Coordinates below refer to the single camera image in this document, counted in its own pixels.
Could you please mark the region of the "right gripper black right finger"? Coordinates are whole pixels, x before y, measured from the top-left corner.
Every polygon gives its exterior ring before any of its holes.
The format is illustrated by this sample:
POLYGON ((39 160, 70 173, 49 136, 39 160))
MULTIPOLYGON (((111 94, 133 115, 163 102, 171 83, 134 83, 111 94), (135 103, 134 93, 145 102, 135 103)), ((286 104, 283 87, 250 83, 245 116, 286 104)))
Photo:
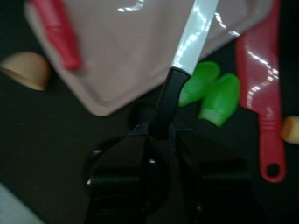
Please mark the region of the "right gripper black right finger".
POLYGON ((189 224, 267 224, 249 166, 235 151, 193 130, 174 134, 189 224))

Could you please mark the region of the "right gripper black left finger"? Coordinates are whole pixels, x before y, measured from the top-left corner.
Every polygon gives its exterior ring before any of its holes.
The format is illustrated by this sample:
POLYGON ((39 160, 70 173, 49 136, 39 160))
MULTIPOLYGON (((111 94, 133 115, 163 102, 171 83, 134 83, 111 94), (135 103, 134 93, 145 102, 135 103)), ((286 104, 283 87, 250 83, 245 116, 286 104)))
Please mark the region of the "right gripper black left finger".
POLYGON ((85 224, 146 223, 149 138, 149 124, 142 123, 122 140, 91 154, 85 224))

